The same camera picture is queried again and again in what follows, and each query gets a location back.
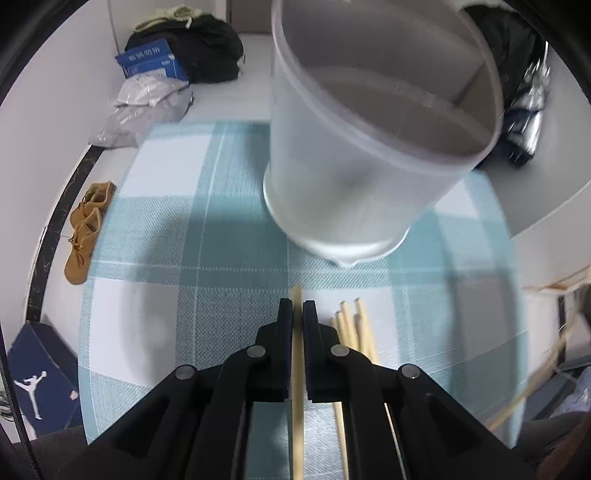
tan shoe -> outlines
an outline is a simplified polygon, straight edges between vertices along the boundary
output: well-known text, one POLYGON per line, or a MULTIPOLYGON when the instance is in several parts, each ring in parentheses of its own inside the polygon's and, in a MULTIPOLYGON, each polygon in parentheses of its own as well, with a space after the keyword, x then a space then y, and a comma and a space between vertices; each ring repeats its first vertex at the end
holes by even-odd
POLYGON ((74 228, 74 235, 70 238, 72 253, 64 267, 66 280, 73 285, 79 285, 86 281, 90 256, 95 249, 96 239, 102 226, 102 214, 98 208, 93 208, 88 217, 83 219, 74 228))
POLYGON ((92 209, 98 208, 105 212, 115 192, 115 185, 109 181, 93 183, 90 185, 78 207, 70 215, 70 224, 76 227, 82 220, 92 213, 92 209))

table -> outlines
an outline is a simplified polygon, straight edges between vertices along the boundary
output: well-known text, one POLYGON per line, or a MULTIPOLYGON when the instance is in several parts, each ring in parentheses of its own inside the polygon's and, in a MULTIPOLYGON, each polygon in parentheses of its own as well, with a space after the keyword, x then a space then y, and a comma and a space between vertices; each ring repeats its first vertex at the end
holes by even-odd
MULTIPOLYGON (((176 365, 250 345, 301 283, 326 322, 363 297, 379 357, 412 362, 478 419, 523 387, 527 327, 512 244, 483 174, 470 173, 390 256, 344 270, 291 243, 262 199, 265 123, 161 125, 103 224, 85 285, 79 382, 89 441, 176 365)), ((284 404, 256 404, 249 478, 289 478, 284 404)), ((306 477, 342 478, 331 405, 306 405, 306 477)), ((517 412, 498 432, 516 439, 517 412)))

metal screw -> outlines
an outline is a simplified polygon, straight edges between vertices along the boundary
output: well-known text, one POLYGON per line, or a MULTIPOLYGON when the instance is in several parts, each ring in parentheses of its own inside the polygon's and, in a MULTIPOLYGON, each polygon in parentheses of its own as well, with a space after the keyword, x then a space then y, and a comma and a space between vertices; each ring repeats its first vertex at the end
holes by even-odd
POLYGON ((174 375, 176 375, 176 377, 179 380, 187 380, 191 378, 194 374, 195 369, 191 367, 191 365, 181 365, 176 369, 176 372, 174 373, 174 375))
POLYGON ((265 347, 263 347, 261 345, 252 345, 252 346, 248 347, 248 350, 246 351, 246 354, 251 358, 259 358, 259 357, 265 355, 265 353, 266 353, 265 347))
POLYGON ((413 364, 406 364, 402 367, 402 374, 406 378, 417 378, 421 374, 421 369, 413 364))
POLYGON ((330 353, 332 353, 334 356, 347 356, 349 355, 349 348, 345 345, 337 343, 336 345, 330 347, 330 353))

yellow-green cloth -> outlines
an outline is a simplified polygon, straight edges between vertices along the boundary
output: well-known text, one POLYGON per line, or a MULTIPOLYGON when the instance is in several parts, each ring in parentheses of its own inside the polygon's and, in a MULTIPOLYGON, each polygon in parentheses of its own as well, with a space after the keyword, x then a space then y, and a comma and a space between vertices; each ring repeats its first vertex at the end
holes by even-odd
POLYGON ((198 8, 191 8, 185 4, 177 5, 172 8, 157 8, 154 15, 138 23, 134 32, 141 32, 147 30, 154 25, 164 23, 168 20, 186 21, 185 28, 189 28, 193 22, 193 18, 200 17, 203 14, 198 8))

jumpman logo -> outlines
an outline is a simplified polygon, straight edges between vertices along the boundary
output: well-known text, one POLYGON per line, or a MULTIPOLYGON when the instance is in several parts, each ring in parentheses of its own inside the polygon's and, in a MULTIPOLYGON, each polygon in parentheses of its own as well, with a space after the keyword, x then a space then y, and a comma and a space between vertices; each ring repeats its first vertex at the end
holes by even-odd
POLYGON ((23 380, 28 385, 17 382, 16 380, 14 381, 14 383, 16 385, 21 387, 23 390, 25 390, 29 394, 29 398, 31 399, 31 404, 33 405, 33 412, 35 412, 35 418, 37 420, 43 420, 43 419, 41 418, 41 415, 39 415, 39 407, 37 407, 37 399, 35 398, 35 390, 37 389, 37 384, 41 380, 43 380, 46 376, 47 376, 47 372, 44 370, 43 372, 41 372, 41 376, 39 376, 39 377, 36 375, 33 375, 32 378, 27 378, 26 380, 23 380))

